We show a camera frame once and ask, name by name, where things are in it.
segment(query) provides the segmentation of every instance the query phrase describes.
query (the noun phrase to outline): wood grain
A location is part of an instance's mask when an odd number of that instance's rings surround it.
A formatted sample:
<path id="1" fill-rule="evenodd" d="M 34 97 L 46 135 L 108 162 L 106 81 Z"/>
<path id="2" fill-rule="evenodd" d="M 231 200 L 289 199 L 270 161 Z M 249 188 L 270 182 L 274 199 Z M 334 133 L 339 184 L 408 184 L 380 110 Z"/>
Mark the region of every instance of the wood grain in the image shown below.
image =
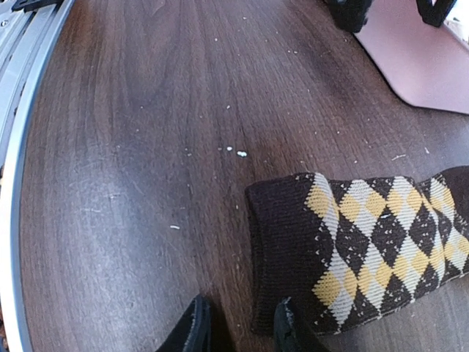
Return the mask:
<path id="1" fill-rule="evenodd" d="M 320 0 L 77 1 L 26 155 L 34 350 L 153 352 L 202 292 L 215 351 L 272 351 L 250 332 L 244 188 L 305 170 L 422 180 L 468 149 L 467 119 L 399 100 Z M 325 341 L 467 350 L 468 291 L 459 279 Z"/>

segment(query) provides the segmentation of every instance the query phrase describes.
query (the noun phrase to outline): argyle pattern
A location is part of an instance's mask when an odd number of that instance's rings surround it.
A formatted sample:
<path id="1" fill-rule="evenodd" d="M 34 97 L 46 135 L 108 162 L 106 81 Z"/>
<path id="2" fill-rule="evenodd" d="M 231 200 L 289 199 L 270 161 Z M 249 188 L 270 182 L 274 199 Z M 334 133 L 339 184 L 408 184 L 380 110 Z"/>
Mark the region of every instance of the argyle pattern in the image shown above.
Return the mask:
<path id="1" fill-rule="evenodd" d="M 324 236 L 332 242 L 331 251 L 317 251 L 323 273 L 311 286 L 320 302 L 316 331 L 380 318 L 469 270 L 468 224 L 441 174 L 419 184 L 400 176 L 313 175 L 305 205 L 321 221 L 318 248 Z"/>

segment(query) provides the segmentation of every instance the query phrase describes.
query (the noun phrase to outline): dark brown wooden surface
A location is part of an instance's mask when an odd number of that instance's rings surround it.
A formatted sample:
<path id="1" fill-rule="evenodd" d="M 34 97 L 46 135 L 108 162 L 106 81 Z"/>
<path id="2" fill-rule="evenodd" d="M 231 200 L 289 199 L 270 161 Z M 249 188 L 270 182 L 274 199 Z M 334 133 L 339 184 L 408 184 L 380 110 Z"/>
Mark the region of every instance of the dark brown wooden surface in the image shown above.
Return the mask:
<path id="1" fill-rule="evenodd" d="M 244 188 L 305 170 L 422 180 L 467 150 L 469 121 L 401 102 L 319 0 L 78 0 L 28 140 L 34 350 L 153 352 L 202 292 L 215 351 L 272 351 L 249 329 Z M 458 279 L 325 341 L 466 351 L 468 292 Z"/>

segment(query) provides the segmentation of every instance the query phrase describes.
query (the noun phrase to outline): pink object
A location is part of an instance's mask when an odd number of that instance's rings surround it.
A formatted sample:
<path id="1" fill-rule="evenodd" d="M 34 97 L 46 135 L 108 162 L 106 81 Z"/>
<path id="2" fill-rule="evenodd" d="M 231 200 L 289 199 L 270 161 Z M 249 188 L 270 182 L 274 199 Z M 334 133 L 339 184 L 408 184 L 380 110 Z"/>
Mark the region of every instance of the pink object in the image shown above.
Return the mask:
<path id="1" fill-rule="evenodd" d="M 426 25 L 415 0 L 375 0 L 356 37 L 402 100 L 469 114 L 469 45 Z"/>

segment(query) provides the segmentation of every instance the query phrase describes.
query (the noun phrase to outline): folded sock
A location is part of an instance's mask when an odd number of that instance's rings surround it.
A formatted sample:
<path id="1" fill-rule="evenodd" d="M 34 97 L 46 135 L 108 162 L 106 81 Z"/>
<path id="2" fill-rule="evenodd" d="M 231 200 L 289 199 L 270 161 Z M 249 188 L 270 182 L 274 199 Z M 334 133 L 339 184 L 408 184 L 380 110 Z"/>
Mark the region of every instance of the folded sock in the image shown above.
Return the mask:
<path id="1" fill-rule="evenodd" d="M 246 195 L 257 333 L 272 333 L 283 297 L 314 332 L 335 334 L 469 271 L 469 166 L 421 183 L 299 174 L 256 183 Z"/>

